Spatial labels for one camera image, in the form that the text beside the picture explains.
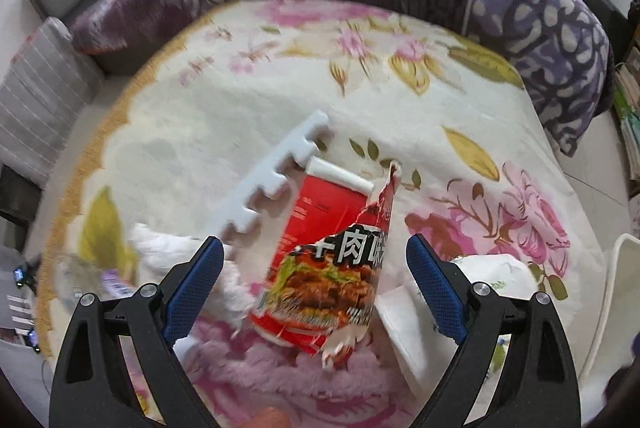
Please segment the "person's left hand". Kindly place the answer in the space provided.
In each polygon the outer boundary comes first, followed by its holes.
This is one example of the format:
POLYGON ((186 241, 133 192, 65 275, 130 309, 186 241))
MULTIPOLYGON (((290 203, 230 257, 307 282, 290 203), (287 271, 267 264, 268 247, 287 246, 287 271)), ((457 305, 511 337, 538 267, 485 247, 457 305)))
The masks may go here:
POLYGON ((241 428, 291 428, 288 415, 277 408, 265 408, 241 428))

